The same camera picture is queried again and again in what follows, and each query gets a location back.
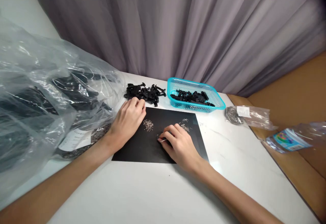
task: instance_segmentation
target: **black mat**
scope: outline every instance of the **black mat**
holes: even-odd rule
[[[147,107],[145,120],[150,120],[154,124],[153,130],[146,131],[142,123],[126,145],[114,154],[113,161],[175,163],[157,141],[157,137],[166,126],[176,123],[189,128],[188,133],[195,148],[200,156],[208,161],[196,114]]]

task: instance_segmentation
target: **plastic bag with metal parts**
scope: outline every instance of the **plastic bag with metal parts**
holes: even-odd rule
[[[247,117],[238,114],[237,107],[247,107],[249,114]],[[225,110],[225,117],[227,121],[235,125],[247,124],[268,131],[276,130],[278,127],[274,126],[269,119],[269,109],[252,107],[252,106],[230,106]]]
[[[67,41],[0,18],[0,200],[37,173],[69,131],[114,119],[121,77]]]

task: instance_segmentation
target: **white wall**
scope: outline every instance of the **white wall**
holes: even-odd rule
[[[37,0],[0,0],[0,15],[30,33],[60,38]]]

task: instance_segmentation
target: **curtain fold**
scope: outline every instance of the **curtain fold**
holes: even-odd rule
[[[321,0],[39,0],[115,68],[249,96],[325,50]]]

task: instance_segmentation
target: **plastic basket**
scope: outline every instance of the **plastic basket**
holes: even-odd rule
[[[178,101],[173,99],[171,97],[171,94],[178,95],[177,90],[179,89],[183,91],[190,91],[191,93],[193,93],[194,91],[197,92],[204,91],[206,92],[209,98],[208,101],[214,104],[215,107],[190,103],[190,102],[184,102],[184,101]],[[220,110],[225,109],[225,103],[223,102],[223,100],[221,99],[221,97],[219,96],[215,88],[203,83],[197,83],[194,81],[188,81],[188,80],[178,79],[174,77],[169,78],[167,80],[167,96],[170,99],[171,105],[177,108],[183,108],[183,109],[206,112],[206,113],[213,112],[217,109]]]

